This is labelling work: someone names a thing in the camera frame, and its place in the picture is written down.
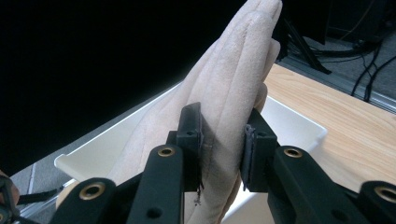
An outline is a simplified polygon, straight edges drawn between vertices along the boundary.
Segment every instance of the black wire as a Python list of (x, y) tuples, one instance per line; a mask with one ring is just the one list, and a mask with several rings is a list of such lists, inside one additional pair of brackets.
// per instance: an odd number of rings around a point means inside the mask
[(390, 64), (391, 62), (393, 62), (393, 60), (396, 59), (396, 55), (393, 56), (392, 58), (390, 58), (389, 60), (387, 60), (385, 63), (383, 63), (381, 66), (378, 67), (378, 69), (376, 69), (376, 71), (373, 73), (373, 76), (370, 78), (370, 82), (367, 84), (366, 86), (366, 92), (364, 94), (364, 101), (365, 102), (369, 102), (370, 101), (370, 97), (371, 97), (371, 92), (373, 90), (373, 83), (375, 81), (376, 76), (378, 75), (379, 71), (381, 71), (381, 69), (383, 69), (384, 67), (386, 67), (388, 64)]
[[(293, 38), (291, 38), (291, 36), (289, 36), (289, 43), (291, 43), (295, 48), (299, 49)], [(324, 49), (316, 49), (312, 46), (309, 46), (309, 48), (311, 48), (312, 52), (317, 57), (350, 58), (362, 54), (369, 54), (373, 52), (375, 49), (377, 49), (378, 45), (379, 43), (365, 42), (361, 45), (358, 45), (356, 48), (347, 49), (347, 50), (324, 50)]]
[(369, 71), (369, 69), (373, 66), (373, 64), (375, 64), (375, 60), (378, 57), (381, 46), (382, 46), (382, 41), (379, 42), (378, 47), (375, 49), (374, 56), (373, 56), (373, 59), (371, 60), (370, 64), (364, 68), (364, 71), (359, 75), (358, 79), (356, 80), (355, 86), (353, 87), (353, 90), (350, 93), (351, 96), (355, 95), (355, 91), (358, 88), (359, 83), (361, 82), (361, 79), (364, 77), (364, 74), (366, 74), (366, 72)]

